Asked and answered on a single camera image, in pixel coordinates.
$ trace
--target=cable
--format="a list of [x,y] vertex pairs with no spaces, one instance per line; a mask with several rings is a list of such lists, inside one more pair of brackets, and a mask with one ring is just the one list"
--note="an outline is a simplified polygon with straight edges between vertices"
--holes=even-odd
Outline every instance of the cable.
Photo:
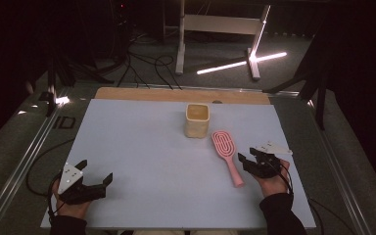
[[316,208],[313,206],[313,204],[310,202],[310,201],[307,201],[309,203],[309,206],[313,209],[313,211],[315,212],[316,214],[316,217],[318,218],[319,220],[319,225],[320,225],[320,234],[323,235],[325,233],[325,230],[324,230],[324,227],[323,227],[323,221],[322,221],[322,218],[320,218],[320,215],[318,213],[318,211],[316,210]]
[[50,216],[49,217],[49,221],[50,221],[50,224],[53,223],[54,221],[54,218],[55,218],[55,212],[53,211],[53,205],[52,205],[52,202],[51,202],[51,198],[53,196],[53,185],[54,183],[59,179],[61,178],[63,172],[59,172],[56,176],[54,176],[53,180],[51,180],[51,183],[50,185],[48,186],[48,190],[47,190],[47,204],[48,204],[48,215]]
[[282,166],[284,169],[286,169],[286,172],[287,172],[288,175],[289,175],[289,181],[288,181],[288,180],[285,178],[285,176],[283,176],[283,174],[282,174],[281,172],[279,172],[279,171],[274,167],[273,164],[271,164],[269,161],[264,161],[264,162],[265,162],[266,164],[270,165],[270,167],[272,167],[273,170],[276,171],[277,175],[279,175],[280,178],[283,179],[283,181],[285,182],[286,186],[287,186],[288,189],[289,189],[289,194],[293,197],[293,196],[294,196],[294,192],[293,192],[293,183],[292,183],[292,177],[291,177],[291,174],[289,173],[289,170],[288,170],[285,166],[283,166],[283,165],[281,164],[281,166]]
[[59,147],[65,145],[65,144],[68,144],[69,142],[73,141],[74,139],[75,139],[75,138],[72,138],[72,139],[70,139],[70,140],[67,140],[67,141],[65,141],[65,142],[63,142],[63,143],[60,143],[60,144],[58,144],[58,145],[56,145],[56,146],[53,146],[53,147],[49,148],[48,150],[44,151],[42,154],[38,155],[38,157],[36,157],[36,159],[32,162],[31,167],[29,168],[28,172],[26,173],[26,177],[25,177],[25,185],[26,185],[26,188],[27,188],[31,193],[33,193],[33,194],[35,194],[35,195],[37,195],[37,196],[42,196],[42,197],[47,197],[47,196],[48,196],[47,193],[40,193],[40,192],[37,192],[37,191],[35,191],[34,189],[32,189],[32,187],[29,185],[29,175],[30,175],[30,173],[31,173],[31,171],[32,171],[32,169],[33,169],[33,167],[35,166],[35,164],[36,164],[36,163],[37,163],[42,157],[44,157],[44,156],[45,156],[46,154],[48,154],[49,152],[51,152],[51,151],[53,151],[53,150],[55,150],[55,149],[57,149],[57,148],[59,148]]
[[123,75],[120,77],[120,79],[118,80],[118,83],[117,83],[117,86],[116,87],[120,87],[121,83],[123,82],[124,80],[124,77],[126,76],[127,72],[129,71],[129,68],[130,68],[130,57],[127,55],[126,56],[127,60],[128,60],[128,64],[126,66],[126,70],[124,71]]
[[324,208],[325,210],[327,210],[328,212],[330,212],[332,215],[334,215],[335,217],[337,217],[347,228],[348,230],[350,230],[351,234],[353,235],[356,235],[356,233],[350,228],[350,226],[343,220],[341,219],[336,213],[334,213],[333,211],[331,211],[330,209],[328,209],[327,207],[323,206],[322,204],[320,204],[319,202],[317,202],[316,200],[314,200],[313,198],[311,197],[308,197],[311,201],[313,201],[314,203],[318,204],[319,206],[321,206],[322,208]]
[[[167,84],[167,86],[173,90],[173,87],[169,84],[169,82],[167,82],[162,76],[161,74],[159,73],[158,71],[158,67],[165,67],[169,74],[171,75],[173,81],[175,82],[175,84],[178,86],[179,89],[182,90],[181,86],[178,84],[178,82],[176,81],[175,77],[173,76],[173,73],[172,71],[169,69],[169,65],[171,65],[173,63],[173,57],[171,56],[159,56],[157,58],[153,58],[153,57],[149,57],[149,56],[144,56],[144,55],[140,55],[140,54],[136,54],[136,53],[133,53],[133,52],[130,52],[129,51],[129,55],[130,56],[133,56],[134,58],[140,60],[140,61],[143,61],[145,63],[148,63],[149,65],[153,65],[155,67],[155,72],[157,73],[158,77]],[[165,63],[163,62],[161,59],[162,58],[170,58],[170,62],[168,63]]]

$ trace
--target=white table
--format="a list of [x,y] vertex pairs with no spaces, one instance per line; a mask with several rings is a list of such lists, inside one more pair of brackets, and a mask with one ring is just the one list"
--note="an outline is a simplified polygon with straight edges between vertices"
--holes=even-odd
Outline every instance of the white table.
[[[133,89],[119,91],[137,93]],[[198,92],[197,99],[213,94],[258,97],[250,92]],[[183,134],[186,102],[146,101],[143,95],[179,96],[191,91],[140,91],[142,100],[92,100],[68,157],[75,165],[88,160],[84,184],[101,183],[114,174],[107,197],[92,203],[88,227],[97,229],[255,229],[265,227],[259,209],[262,194],[256,181],[235,164],[246,185],[235,188],[228,168],[217,156],[210,137]],[[219,129],[231,133],[238,152],[268,140],[287,147],[279,119],[270,105],[210,104],[209,134]],[[293,212],[305,227],[314,227],[303,185],[293,157],[291,163],[295,201]],[[42,227],[49,227],[44,216]]]

